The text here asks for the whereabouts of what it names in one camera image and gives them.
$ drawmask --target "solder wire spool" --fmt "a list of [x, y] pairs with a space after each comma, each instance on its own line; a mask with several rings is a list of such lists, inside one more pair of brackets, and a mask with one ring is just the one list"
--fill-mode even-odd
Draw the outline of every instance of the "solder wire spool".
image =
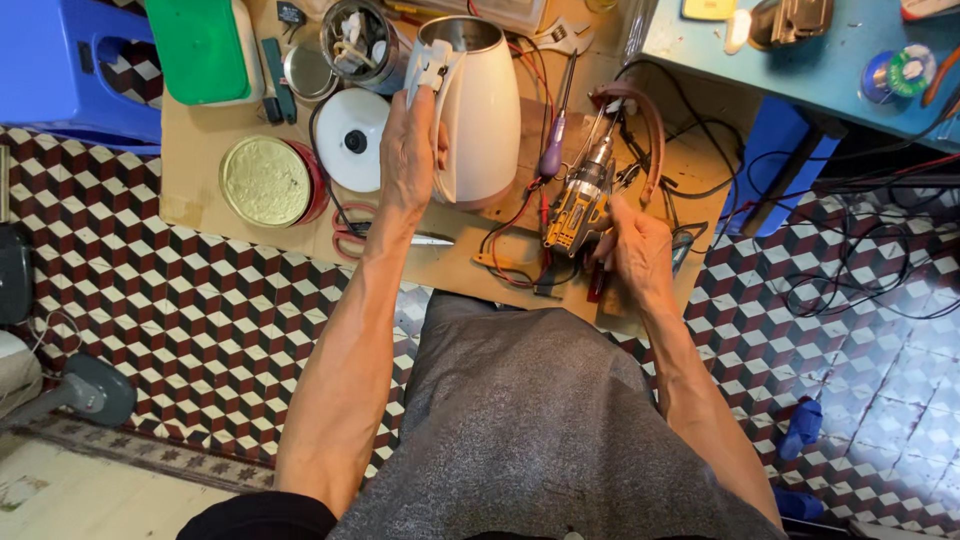
[[883, 51], [863, 70], [863, 95], [878, 104], [923, 93], [937, 72], [937, 61], [925, 45], [914, 43], [899, 51]]

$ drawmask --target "screwdriver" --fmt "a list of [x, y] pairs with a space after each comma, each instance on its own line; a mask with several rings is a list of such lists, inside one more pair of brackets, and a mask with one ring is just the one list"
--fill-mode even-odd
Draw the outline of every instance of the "screwdriver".
[[564, 143], [564, 128], [566, 127], [566, 100], [570, 97], [570, 86], [573, 83], [573, 68], [577, 66], [577, 50], [574, 49], [573, 56], [570, 59], [570, 71], [566, 75], [566, 89], [564, 91], [564, 105], [560, 107], [560, 112], [553, 119], [553, 126], [550, 127], [550, 137], [547, 138], [546, 150], [540, 156], [540, 176], [544, 180], [550, 180], [560, 172], [560, 165], [563, 157], [561, 156], [561, 147]]

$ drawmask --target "metal lid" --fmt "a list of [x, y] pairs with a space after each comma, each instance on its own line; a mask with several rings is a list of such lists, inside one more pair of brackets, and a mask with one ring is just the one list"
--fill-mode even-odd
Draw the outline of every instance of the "metal lid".
[[283, 76], [290, 89], [311, 101], [329, 97], [340, 82], [318, 41], [305, 41], [291, 49], [283, 59]]
[[310, 175], [282, 140], [250, 135], [234, 142], [220, 160], [220, 192], [241, 219], [259, 227], [293, 225], [310, 203]]

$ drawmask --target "workbench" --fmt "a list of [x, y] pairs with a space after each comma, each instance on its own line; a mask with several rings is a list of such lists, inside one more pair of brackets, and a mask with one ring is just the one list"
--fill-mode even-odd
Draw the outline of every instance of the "workbench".
[[[278, 37], [283, 31], [276, 20], [274, 0], [246, 0], [257, 39]], [[549, 26], [557, 16], [569, 21], [589, 21], [596, 38], [588, 51], [580, 57], [569, 99], [570, 120], [565, 138], [564, 153], [575, 155], [589, 131], [595, 110], [587, 92], [609, 81], [620, 65], [621, 36], [630, 2], [621, 2], [613, 12], [597, 15], [589, 12], [580, 1], [553, 2], [543, 19]], [[297, 33], [297, 40], [313, 38], [318, 26], [311, 23]], [[402, 28], [413, 36], [415, 29]], [[567, 57], [553, 52], [543, 53], [547, 65], [547, 79], [552, 95], [559, 94]], [[420, 223], [419, 231], [442, 234], [454, 238], [451, 247], [412, 247], [403, 270], [403, 279], [431, 287], [471, 295], [486, 300], [525, 308], [564, 307], [590, 323], [631, 335], [642, 335], [642, 327], [634, 318], [613, 318], [597, 321], [597, 304], [587, 302], [589, 275], [581, 275], [564, 287], [561, 300], [535, 297], [528, 289], [516, 288], [493, 276], [486, 268], [473, 261], [481, 239], [496, 225], [507, 221], [520, 207], [519, 193], [522, 186], [533, 180], [539, 151], [542, 105], [533, 100], [540, 97], [536, 79], [521, 60], [515, 61], [517, 84], [523, 110], [523, 138], [520, 164], [515, 178], [514, 191], [496, 206], [482, 212], [465, 213], [437, 204], [431, 204]], [[637, 78], [643, 86], [643, 78]], [[352, 264], [340, 259], [330, 241], [331, 215], [335, 211], [329, 205], [324, 215], [315, 222], [284, 230], [262, 229], [249, 225], [228, 208], [218, 187], [218, 166], [221, 156], [229, 145], [245, 135], [262, 134], [291, 138], [307, 142], [307, 121], [312, 104], [298, 101], [298, 124], [283, 124], [272, 127], [257, 117], [257, 105], [240, 105], [225, 108], [187, 107], [175, 101], [168, 93], [163, 99], [163, 182], [160, 193], [160, 216], [173, 225], [181, 225], [205, 233], [221, 234], [256, 244], [266, 244], [282, 250], [303, 253], [313, 258], [343, 264]], [[746, 125], [753, 117], [747, 107]], [[632, 117], [630, 126], [637, 140], [649, 148], [644, 135], [642, 119]], [[718, 133], [721, 143], [732, 151], [731, 137]], [[623, 142], [617, 140], [614, 155], [620, 163], [633, 161]], [[680, 183], [686, 192], [707, 190], [724, 182], [729, 176], [726, 165], [707, 138], [691, 130], [667, 145], [663, 173]], [[625, 196], [638, 206], [638, 193], [645, 183], [641, 173]], [[557, 193], [559, 182], [550, 185], [550, 194]], [[363, 201], [375, 204], [378, 192], [359, 194], [349, 192], [338, 185], [334, 191], [341, 202]], [[681, 223], [709, 221], [710, 226], [694, 245], [705, 251], [713, 237], [713, 229], [720, 210], [727, 198], [727, 189], [699, 200], [677, 199], [677, 211]], [[536, 211], [531, 205], [531, 212]], [[645, 210], [660, 219], [666, 219], [663, 197], [655, 193], [653, 201]], [[522, 260], [534, 260], [540, 249], [540, 234], [536, 231], [537, 219], [531, 213], [518, 222], [513, 232], [504, 234], [497, 244], [497, 255]], [[674, 281], [674, 293], [679, 306], [684, 307], [690, 297], [703, 262], [703, 255], [690, 253]]]
[[[930, 48], [937, 62], [960, 45], [960, 14], [903, 23], [900, 0], [836, 0], [830, 29], [806, 43], [763, 52], [746, 44], [735, 55], [723, 50], [725, 21], [684, 18], [684, 0], [658, 0], [642, 56], [689, 70], [699, 76], [751, 86], [792, 103], [827, 112], [901, 137], [929, 126], [947, 97], [960, 85], [960, 68], [941, 84], [937, 100], [926, 108], [920, 99], [877, 105], [860, 95], [860, 77], [867, 63], [885, 50], [910, 43]], [[751, 10], [759, 0], [739, 0]], [[945, 152], [960, 152], [960, 126], [948, 139], [938, 131], [921, 142]]]

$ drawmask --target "blue plastic stool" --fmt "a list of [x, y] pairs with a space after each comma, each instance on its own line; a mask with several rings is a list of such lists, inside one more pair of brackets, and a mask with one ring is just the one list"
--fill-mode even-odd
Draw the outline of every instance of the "blue plastic stool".
[[117, 93], [100, 71], [129, 39], [154, 42], [146, 17], [93, 0], [6, 3], [0, 123], [159, 154], [160, 111]]

